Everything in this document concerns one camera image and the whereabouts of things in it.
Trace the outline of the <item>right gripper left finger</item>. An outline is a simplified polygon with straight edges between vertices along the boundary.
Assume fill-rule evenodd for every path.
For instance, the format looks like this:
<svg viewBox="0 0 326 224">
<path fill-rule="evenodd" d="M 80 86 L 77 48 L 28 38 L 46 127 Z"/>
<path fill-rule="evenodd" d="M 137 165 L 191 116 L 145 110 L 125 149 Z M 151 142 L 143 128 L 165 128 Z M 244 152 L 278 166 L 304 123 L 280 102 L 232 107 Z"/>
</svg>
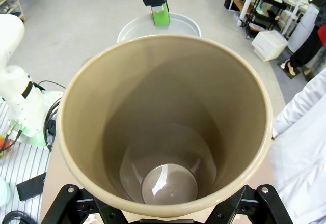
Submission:
<svg viewBox="0 0 326 224">
<path fill-rule="evenodd" d="M 128 223 L 123 212 L 76 185 L 64 185 L 42 223 L 84 223 L 90 214 L 99 214 L 103 223 Z"/>
</svg>

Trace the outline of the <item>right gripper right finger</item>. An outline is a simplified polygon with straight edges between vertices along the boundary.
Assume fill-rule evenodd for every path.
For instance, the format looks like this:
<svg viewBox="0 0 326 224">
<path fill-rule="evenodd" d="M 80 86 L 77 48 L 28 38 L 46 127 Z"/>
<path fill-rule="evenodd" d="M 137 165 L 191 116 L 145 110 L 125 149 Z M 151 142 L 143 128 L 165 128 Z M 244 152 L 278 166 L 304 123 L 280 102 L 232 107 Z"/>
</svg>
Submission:
<svg viewBox="0 0 326 224">
<path fill-rule="evenodd" d="M 237 214 L 251 223 L 293 223 L 276 189 L 269 184 L 252 189 L 245 185 L 217 204 L 206 223 L 232 223 Z"/>
</svg>

